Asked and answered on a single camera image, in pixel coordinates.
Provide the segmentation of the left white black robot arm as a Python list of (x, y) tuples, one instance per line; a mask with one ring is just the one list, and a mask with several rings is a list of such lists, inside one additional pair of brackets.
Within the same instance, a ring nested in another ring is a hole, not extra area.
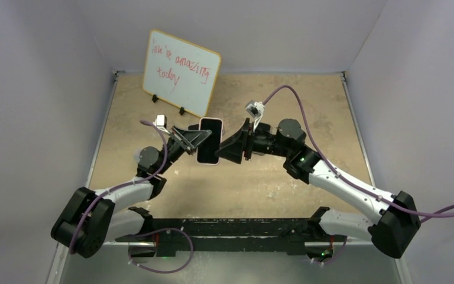
[(166, 184), (161, 177), (184, 153), (192, 155), (212, 135), (211, 130), (173, 127), (162, 149), (148, 146), (140, 151), (135, 177), (107, 189), (81, 187), (74, 191), (51, 229), (51, 237), (69, 252), (92, 257), (102, 244), (131, 235), (139, 242), (149, 240), (151, 217), (134, 204), (159, 195)]

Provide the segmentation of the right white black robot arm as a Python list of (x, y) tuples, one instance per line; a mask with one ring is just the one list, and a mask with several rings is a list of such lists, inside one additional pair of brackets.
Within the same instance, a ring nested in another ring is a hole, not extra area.
[(358, 214), (320, 208), (308, 225), (312, 239), (344, 235), (371, 241), (385, 255), (399, 259), (421, 227), (420, 218), (409, 214), (416, 210), (408, 193), (383, 191), (347, 174), (305, 143), (306, 133), (297, 120), (282, 120), (274, 134), (268, 125), (257, 128), (246, 119), (243, 126), (220, 143), (215, 155), (240, 164), (252, 153), (285, 158), (283, 168), (294, 179), (317, 186), (356, 208)]

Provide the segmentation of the phone in clear case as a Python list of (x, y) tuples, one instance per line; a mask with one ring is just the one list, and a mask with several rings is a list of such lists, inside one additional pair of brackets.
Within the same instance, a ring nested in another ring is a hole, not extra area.
[(199, 129), (199, 125), (198, 124), (192, 124), (192, 125), (189, 125), (188, 130), (190, 131), (197, 131)]

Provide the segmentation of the white whiteboard with yellow frame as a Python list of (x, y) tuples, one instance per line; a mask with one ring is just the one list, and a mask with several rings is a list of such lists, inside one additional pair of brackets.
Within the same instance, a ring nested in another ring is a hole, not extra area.
[(207, 114), (221, 63), (219, 53), (153, 29), (149, 33), (142, 88), (201, 118)]

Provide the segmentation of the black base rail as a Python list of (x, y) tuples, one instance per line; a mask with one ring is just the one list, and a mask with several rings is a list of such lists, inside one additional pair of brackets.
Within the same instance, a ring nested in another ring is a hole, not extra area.
[(309, 218), (155, 218), (145, 233), (157, 232), (157, 254), (179, 251), (282, 252), (304, 255), (310, 243), (329, 243), (330, 237)]

